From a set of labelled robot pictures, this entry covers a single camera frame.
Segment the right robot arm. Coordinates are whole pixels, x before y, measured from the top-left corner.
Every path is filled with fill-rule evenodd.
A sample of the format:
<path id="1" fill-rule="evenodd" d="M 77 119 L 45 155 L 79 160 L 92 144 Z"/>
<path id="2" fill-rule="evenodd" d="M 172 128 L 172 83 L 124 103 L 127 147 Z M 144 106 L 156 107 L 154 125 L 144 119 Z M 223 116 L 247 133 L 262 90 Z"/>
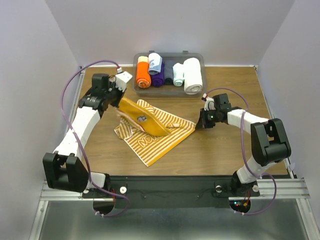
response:
<path id="1" fill-rule="evenodd" d="M 240 129 L 241 150 L 245 156 L 244 132 L 250 134 L 251 157 L 231 177 L 230 191 L 242 195 L 254 182 L 277 163 L 288 158 L 291 146 L 283 122 L 278 118 L 267 119 L 253 115 L 240 107 L 232 107 L 228 95 L 202 96 L 204 107 L 200 109 L 196 130 L 211 129 L 224 123 Z"/>

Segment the yellow striped towel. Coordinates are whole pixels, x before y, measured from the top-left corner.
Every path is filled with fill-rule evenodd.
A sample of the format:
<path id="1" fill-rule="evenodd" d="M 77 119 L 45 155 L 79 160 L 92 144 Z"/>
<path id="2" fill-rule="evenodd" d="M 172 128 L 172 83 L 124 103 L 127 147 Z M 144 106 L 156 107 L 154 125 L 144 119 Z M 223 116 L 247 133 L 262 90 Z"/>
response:
<path id="1" fill-rule="evenodd" d="M 119 125 L 114 132 L 146 167 L 153 165 L 191 135 L 196 124 L 139 99 L 124 97 L 116 109 Z"/>

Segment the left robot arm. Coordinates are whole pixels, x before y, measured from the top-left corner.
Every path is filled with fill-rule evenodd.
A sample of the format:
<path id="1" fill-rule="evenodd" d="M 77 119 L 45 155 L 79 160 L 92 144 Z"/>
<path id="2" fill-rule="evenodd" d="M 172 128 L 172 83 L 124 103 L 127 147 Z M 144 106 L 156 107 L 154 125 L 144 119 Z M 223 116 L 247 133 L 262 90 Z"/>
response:
<path id="1" fill-rule="evenodd" d="M 100 197 L 111 193 L 111 184 L 103 173 L 91 172 L 82 163 L 84 147 L 96 124 L 109 106 L 118 107 L 132 75 L 127 71 L 114 77 L 95 73 L 91 87 L 79 100 L 75 118 L 61 143 L 43 159 L 47 185 L 51 189 L 81 193 L 93 189 Z"/>

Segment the light blue towel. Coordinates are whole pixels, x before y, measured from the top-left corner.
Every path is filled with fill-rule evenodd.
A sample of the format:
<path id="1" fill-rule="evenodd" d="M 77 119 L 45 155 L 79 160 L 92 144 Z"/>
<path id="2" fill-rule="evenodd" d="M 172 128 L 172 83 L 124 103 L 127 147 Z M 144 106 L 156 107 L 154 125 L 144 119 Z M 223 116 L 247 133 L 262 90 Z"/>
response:
<path id="1" fill-rule="evenodd" d="M 162 68 L 162 57 L 155 52 L 148 55 L 148 73 L 150 75 L 156 75 L 161 72 Z"/>

